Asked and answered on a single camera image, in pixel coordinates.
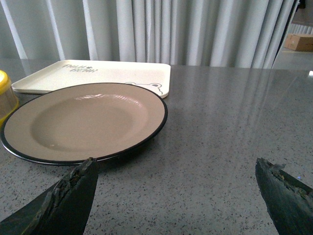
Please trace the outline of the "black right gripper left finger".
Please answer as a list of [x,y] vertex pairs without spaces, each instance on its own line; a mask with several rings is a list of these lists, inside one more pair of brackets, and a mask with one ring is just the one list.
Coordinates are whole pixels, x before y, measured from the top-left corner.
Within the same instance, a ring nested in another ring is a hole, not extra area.
[[82,235],[98,180],[89,158],[0,223],[2,235]]

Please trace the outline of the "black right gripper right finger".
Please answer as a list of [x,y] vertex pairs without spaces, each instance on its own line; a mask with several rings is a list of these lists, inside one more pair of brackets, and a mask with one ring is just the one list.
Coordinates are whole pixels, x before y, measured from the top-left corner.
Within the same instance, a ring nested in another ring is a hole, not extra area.
[[280,235],[313,233],[313,189],[264,158],[256,160],[255,175],[268,213]]

